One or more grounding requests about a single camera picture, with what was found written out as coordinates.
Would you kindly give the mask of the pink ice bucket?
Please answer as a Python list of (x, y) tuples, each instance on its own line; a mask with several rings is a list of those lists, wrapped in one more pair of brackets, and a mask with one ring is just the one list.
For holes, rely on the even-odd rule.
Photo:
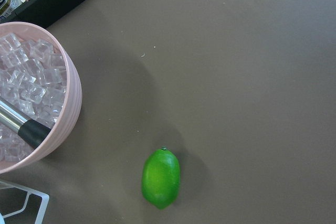
[(60, 51), (65, 61), (67, 89), (60, 116), (43, 143), (18, 163), (1, 161), (1, 174), (37, 162), (58, 148), (76, 125), (82, 105), (82, 87), (77, 69), (63, 46), (50, 32), (38, 25), (26, 22), (2, 23), (1, 36), (9, 33), (15, 33), (24, 40), (43, 39), (53, 44), (54, 48)]

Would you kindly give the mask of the green lime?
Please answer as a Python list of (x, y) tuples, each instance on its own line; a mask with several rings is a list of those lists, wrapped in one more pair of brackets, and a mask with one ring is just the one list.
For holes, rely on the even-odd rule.
[(165, 146), (154, 151), (145, 161), (142, 171), (143, 197), (158, 209), (171, 205), (179, 194), (180, 163)]

